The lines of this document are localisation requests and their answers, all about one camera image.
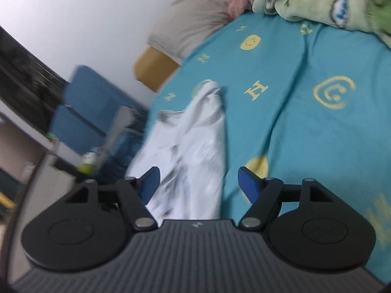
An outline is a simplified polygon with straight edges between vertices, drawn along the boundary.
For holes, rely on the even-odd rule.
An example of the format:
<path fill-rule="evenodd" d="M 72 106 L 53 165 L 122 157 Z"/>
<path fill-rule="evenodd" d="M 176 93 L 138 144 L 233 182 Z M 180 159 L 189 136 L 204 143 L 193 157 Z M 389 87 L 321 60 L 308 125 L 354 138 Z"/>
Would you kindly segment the yellow green plush toy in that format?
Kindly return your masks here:
<path fill-rule="evenodd" d="M 93 175 L 98 161 L 98 156 L 99 149 L 97 147 L 93 147 L 87 153 L 83 154 L 82 162 L 77 168 L 78 172 L 84 175 Z"/>

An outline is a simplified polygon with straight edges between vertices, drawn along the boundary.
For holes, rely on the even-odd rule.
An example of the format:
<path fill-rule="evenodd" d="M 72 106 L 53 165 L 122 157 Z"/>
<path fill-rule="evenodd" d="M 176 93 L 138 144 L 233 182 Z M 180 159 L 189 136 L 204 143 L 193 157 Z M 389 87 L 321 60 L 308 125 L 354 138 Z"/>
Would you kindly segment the dark window grille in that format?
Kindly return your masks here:
<path fill-rule="evenodd" d="M 5 29 L 0 33 L 1 100 L 41 134 L 49 131 L 67 81 Z"/>

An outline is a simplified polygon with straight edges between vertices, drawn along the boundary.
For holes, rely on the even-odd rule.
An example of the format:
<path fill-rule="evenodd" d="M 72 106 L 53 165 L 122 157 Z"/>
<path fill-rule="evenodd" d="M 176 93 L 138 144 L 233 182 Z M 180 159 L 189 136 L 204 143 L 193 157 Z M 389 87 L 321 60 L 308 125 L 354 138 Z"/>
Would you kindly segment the grey pillow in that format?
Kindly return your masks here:
<path fill-rule="evenodd" d="M 147 44 L 177 63 L 233 19 L 232 0 L 174 0 L 156 23 Z"/>

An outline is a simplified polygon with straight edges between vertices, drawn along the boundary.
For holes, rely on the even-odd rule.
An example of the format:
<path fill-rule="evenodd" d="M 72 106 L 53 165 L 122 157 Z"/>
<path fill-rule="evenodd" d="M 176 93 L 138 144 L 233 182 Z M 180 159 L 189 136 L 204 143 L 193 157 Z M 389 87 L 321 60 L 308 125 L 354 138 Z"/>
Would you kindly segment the green cartoon fleece blanket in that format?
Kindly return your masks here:
<path fill-rule="evenodd" d="M 390 0 L 254 0 L 252 11 L 372 33 L 390 46 Z"/>

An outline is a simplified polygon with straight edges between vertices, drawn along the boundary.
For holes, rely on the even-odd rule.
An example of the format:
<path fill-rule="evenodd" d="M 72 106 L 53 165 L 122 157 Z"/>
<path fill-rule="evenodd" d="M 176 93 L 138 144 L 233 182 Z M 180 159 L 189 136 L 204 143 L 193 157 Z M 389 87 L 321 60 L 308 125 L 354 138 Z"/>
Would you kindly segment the white garment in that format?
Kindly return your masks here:
<path fill-rule="evenodd" d="M 182 111 L 157 114 L 126 177 L 160 170 L 160 185 L 146 207 L 158 224 L 165 220 L 220 217 L 226 172 L 225 113 L 220 88 L 202 85 Z"/>

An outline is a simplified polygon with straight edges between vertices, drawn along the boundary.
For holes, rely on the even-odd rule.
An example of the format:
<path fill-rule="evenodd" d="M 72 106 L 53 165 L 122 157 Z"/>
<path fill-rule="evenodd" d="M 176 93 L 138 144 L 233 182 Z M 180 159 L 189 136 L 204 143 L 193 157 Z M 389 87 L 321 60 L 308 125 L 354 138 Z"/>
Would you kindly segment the grey cloth on chair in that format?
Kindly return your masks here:
<path fill-rule="evenodd" d="M 106 135 L 105 141 L 100 149 L 96 170 L 100 170 L 106 162 L 109 152 L 114 148 L 120 134 L 127 132 L 130 126 L 135 122 L 135 114 L 129 106 L 120 106 L 113 119 L 112 125 Z"/>

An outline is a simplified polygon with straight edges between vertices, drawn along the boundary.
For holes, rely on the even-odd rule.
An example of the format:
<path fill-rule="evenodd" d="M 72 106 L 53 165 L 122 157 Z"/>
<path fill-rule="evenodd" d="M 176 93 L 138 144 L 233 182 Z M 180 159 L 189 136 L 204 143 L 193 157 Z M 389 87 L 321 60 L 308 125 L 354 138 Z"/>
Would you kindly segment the teal smiley bed sheet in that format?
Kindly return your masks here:
<path fill-rule="evenodd" d="M 239 167 L 291 184 L 315 178 L 373 225 L 367 269 L 389 282 L 390 48 L 374 34 L 246 13 L 185 59 L 147 126 L 209 81 L 226 116 L 222 217 L 239 221 L 249 209 Z"/>

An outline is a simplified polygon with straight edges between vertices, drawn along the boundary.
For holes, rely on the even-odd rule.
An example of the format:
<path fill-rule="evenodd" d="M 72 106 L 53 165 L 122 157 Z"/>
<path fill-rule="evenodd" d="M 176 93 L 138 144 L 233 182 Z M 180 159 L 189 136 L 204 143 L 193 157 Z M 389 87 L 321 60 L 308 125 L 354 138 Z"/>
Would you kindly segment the white desk with dark top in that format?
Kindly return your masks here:
<path fill-rule="evenodd" d="M 1 248 L 1 276 L 9 284 L 31 269 L 24 227 L 74 186 L 74 176 L 54 167 L 57 160 L 52 144 L 1 102 L 1 169 L 20 183 Z"/>

